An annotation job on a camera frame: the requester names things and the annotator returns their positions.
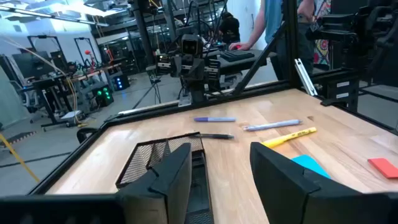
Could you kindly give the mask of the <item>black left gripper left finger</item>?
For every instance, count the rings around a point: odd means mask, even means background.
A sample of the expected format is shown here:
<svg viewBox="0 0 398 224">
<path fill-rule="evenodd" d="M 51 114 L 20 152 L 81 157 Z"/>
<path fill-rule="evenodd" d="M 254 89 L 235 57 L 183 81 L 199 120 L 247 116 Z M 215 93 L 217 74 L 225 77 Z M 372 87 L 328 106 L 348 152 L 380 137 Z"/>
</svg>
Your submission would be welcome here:
<svg viewBox="0 0 398 224">
<path fill-rule="evenodd" d="M 191 181 L 191 144 L 183 143 L 119 190 L 125 224 L 184 224 Z"/>
</svg>

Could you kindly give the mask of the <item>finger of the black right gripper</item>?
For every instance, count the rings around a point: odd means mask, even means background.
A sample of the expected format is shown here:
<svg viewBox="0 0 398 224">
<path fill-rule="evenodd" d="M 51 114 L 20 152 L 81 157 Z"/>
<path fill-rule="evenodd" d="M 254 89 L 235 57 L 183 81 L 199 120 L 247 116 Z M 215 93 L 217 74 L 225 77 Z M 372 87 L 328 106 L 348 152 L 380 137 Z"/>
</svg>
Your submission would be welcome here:
<svg viewBox="0 0 398 224">
<path fill-rule="evenodd" d="M 205 60 L 202 58 L 194 58 L 191 68 L 188 71 L 188 81 L 202 81 L 204 79 Z"/>
<path fill-rule="evenodd" d="M 185 56 L 173 56 L 170 59 L 170 75 L 171 77 L 186 77 L 187 72 L 183 68 L 184 65 L 187 63 L 187 58 Z"/>
</svg>

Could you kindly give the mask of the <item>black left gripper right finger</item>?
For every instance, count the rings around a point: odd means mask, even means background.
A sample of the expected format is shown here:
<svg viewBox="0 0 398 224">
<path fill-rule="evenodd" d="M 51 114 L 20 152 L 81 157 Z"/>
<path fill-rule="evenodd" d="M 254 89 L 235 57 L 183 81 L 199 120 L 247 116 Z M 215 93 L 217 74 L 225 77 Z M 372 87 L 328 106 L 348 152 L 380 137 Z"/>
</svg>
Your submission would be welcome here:
<svg viewBox="0 0 398 224">
<path fill-rule="evenodd" d="M 252 176 L 270 224 L 354 224 L 360 193 L 259 142 L 250 148 Z"/>
</svg>

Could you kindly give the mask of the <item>blue sticky note pad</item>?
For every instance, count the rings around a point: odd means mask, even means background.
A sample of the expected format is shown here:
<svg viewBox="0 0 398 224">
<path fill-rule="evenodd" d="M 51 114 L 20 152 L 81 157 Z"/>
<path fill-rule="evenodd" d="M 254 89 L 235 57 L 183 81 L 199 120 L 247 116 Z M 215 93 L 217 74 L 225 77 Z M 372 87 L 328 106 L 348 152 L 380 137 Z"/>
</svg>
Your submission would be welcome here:
<svg viewBox="0 0 398 224">
<path fill-rule="evenodd" d="M 292 159 L 296 164 L 303 167 L 302 175 L 308 179 L 331 179 L 323 167 L 312 157 L 301 155 Z"/>
</svg>

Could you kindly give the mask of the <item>yellow highlighter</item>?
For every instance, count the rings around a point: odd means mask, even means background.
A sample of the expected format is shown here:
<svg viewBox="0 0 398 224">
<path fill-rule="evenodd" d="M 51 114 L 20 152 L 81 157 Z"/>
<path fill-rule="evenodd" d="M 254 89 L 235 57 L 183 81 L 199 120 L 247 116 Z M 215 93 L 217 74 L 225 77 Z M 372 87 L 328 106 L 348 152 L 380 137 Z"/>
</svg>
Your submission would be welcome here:
<svg viewBox="0 0 398 224">
<path fill-rule="evenodd" d="M 273 147 L 281 145 L 281 144 L 283 144 L 286 141 L 289 141 L 291 139 L 295 139 L 295 138 L 299 138 L 301 136 L 305 136 L 305 135 L 308 135 L 308 134 L 311 134 L 311 133 L 315 133 L 316 131 L 317 131 L 317 129 L 315 127 L 304 129 L 304 130 L 301 130 L 301 131 L 297 131 L 295 133 L 290 133 L 290 134 L 287 134 L 285 136 L 279 136 L 277 138 L 264 141 L 264 142 L 262 142 L 262 145 L 264 145 L 264 146 L 266 146 L 268 148 L 273 148 Z"/>
</svg>

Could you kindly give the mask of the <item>purple marker pen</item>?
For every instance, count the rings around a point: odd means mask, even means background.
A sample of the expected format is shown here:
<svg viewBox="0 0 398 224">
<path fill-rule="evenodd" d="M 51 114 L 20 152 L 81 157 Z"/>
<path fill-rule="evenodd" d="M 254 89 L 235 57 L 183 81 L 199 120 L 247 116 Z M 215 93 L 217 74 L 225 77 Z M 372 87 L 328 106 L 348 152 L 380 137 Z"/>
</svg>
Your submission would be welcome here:
<svg viewBox="0 0 398 224">
<path fill-rule="evenodd" d="M 235 122 L 233 117 L 197 117 L 193 119 L 195 122 Z"/>
</svg>

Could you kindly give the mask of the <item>lavender pen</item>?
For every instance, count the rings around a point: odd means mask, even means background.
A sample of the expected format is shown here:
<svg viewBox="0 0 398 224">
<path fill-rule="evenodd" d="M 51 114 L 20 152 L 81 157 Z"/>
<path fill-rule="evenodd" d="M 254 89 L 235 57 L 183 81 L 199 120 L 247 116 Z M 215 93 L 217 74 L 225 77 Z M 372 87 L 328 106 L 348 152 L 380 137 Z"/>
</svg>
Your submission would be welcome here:
<svg viewBox="0 0 398 224">
<path fill-rule="evenodd" d="M 295 126 L 295 125 L 299 125 L 301 123 L 302 123 L 302 120 L 291 119 L 291 120 L 279 121 L 279 122 L 275 122 L 275 123 L 245 126 L 245 127 L 243 127 L 243 129 L 245 131 L 261 131 L 261 130 L 265 130 L 265 129 L 280 128 L 280 127 L 285 127 L 285 126 Z"/>
</svg>

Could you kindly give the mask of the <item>orange eraser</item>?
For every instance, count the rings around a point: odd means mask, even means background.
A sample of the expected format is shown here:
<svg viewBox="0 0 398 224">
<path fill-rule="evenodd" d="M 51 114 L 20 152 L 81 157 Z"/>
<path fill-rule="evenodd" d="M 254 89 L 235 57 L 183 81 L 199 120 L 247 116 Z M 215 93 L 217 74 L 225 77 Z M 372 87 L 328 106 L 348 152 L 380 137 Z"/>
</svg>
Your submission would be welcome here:
<svg viewBox="0 0 398 224">
<path fill-rule="evenodd" d="M 398 179 L 398 167 L 385 158 L 368 159 L 368 162 L 387 179 Z"/>
</svg>

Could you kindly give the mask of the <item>black mesh desk organizer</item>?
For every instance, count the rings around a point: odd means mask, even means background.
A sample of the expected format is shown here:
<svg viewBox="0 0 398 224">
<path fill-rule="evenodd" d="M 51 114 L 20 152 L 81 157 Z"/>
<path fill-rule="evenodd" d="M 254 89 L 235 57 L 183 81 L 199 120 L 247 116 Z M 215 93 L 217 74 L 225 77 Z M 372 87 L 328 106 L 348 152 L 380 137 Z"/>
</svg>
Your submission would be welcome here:
<svg viewBox="0 0 398 224">
<path fill-rule="evenodd" d="M 134 182 L 155 165 L 163 162 L 184 143 L 189 143 L 192 150 L 190 193 L 184 224 L 214 224 L 205 149 L 200 133 L 140 142 L 124 165 L 116 181 L 116 187 L 121 189 Z"/>
</svg>

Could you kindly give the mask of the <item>black keyboard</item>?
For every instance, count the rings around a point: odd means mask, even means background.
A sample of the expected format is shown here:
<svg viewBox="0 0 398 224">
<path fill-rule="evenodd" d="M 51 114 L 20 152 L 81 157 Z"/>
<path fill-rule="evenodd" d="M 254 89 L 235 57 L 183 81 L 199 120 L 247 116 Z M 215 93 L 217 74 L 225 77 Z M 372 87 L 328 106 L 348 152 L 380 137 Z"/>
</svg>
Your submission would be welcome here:
<svg viewBox="0 0 398 224">
<path fill-rule="evenodd" d="M 220 57 L 228 62 L 236 62 L 247 58 L 253 58 L 254 54 L 243 50 L 229 50 L 222 52 Z"/>
</svg>

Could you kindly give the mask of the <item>person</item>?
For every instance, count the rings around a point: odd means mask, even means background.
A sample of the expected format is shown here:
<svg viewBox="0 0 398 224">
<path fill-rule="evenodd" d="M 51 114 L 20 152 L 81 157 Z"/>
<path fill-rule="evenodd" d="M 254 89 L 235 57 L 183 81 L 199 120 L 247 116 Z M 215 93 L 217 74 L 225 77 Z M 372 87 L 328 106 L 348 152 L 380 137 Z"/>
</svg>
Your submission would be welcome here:
<svg viewBox="0 0 398 224">
<path fill-rule="evenodd" d="M 222 13 L 219 33 L 225 44 L 240 41 L 239 21 L 230 12 Z"/>
<path fill-rule="evenodd" d="M 315 20 L 316 4 L 315 0 L 295 0 L 297 3 L 297 50 L 298 57 L 301 59 L 309 75 L 313 74 L 315 42 L 306 38 L 306 32 L 310 27 L 310 23 Z M 273 35 L 281 25 L 285 12 L 283 3 L 285 0 L 261 0 L 261 7 L 254 28 L 247 42 L 238 42 L 229 46 L 230 50 L 249 50 L 259 40 L 261 35 L 265 33 L 265 41 L 269 44 Z M 287 47 L 285 37 L 276 43 L 272 49 L 277 55 L 271 58 L 271 63 L 278 80 L 288 79 L 289 74 L 286 71 Z"/>
</svg>

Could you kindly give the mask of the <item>computer tower blue lights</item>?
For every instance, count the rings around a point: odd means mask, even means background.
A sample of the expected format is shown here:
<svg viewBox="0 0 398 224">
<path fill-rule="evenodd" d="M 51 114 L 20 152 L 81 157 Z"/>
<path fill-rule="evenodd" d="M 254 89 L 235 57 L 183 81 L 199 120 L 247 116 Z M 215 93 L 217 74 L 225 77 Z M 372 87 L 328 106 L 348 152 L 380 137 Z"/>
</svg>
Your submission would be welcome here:
<svg viewBox="0 0 398 224">
<path fill-rule="evenodd" d="M 114 89 L 116 91 L 125 90 L 130 87 L 129 79 L 127 75 L 116 75 L 113 77 Z"/>
</svg>

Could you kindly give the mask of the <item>computer tower green lights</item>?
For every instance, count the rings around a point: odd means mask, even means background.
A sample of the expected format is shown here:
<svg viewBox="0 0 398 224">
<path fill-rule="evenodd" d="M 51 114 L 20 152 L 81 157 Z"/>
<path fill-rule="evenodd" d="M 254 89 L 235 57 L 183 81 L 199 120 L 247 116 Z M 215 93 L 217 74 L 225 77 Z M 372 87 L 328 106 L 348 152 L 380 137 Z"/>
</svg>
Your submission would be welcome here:
<svg viewBox="0 0 398 224">
<path fill-rule="evenodd" d="M 94 88 L 91 92 L 95 98 L 96 104 L 100 108 L 107 107 L 114 102 L 109 85 Z"/>
</svg>

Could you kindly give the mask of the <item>wooden workbench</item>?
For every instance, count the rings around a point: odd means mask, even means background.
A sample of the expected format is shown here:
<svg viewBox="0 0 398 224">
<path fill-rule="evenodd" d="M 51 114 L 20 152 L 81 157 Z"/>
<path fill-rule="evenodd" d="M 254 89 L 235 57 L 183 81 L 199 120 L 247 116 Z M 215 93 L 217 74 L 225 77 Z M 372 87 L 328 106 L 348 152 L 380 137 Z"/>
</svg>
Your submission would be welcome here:
<svg viewBox="0 0 398 224">
<path fill-rule="evenodd" d="M 87 79 L 89 79 L 89 78 L 91 78 L 91 77 L 93 77 L 95 75 L 99 75 L 100 78 L 101 78 L 102 74 L 108 76 L 110 70 L 112 70 L 114 68 L 117 68 L 118 70 L 120 70 L 120 66 L 121 65 L 122 65 L 122 63 L 117 63 L 117 64 L 110 65 L 110 66 L 107 66 L 107 67 L 102 67 L 99 70 L 95 70 L 94 72 L 90 72 L 90 73 L 83 74 L 83 75 L 80 75 L 80 76 L 77 76 L 77 77 L 73 77 L 70 80 L 72 82 L 77 82 L 77 81 L 87 80 Z"/>
</svg>

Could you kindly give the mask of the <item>silver aluminium extrusion piece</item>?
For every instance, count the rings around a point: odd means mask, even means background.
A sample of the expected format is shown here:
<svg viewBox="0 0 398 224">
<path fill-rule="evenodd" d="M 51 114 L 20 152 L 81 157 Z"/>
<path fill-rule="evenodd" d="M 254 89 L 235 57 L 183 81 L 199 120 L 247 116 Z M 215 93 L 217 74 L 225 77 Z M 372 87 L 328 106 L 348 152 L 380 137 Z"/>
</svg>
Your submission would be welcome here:
<svg viewBox="0 0 398 224">
<path fill-rule="evenodd" d="M 302 61 L 299 58 L 296 58 L 294 61 L 295 61 L 296 71 L 301 79 L 305 91 L 310 96 L 317 96 L 318 95 L 317 90 L 314 87 L 305 67 L 303 66 Z"/>
</svg>

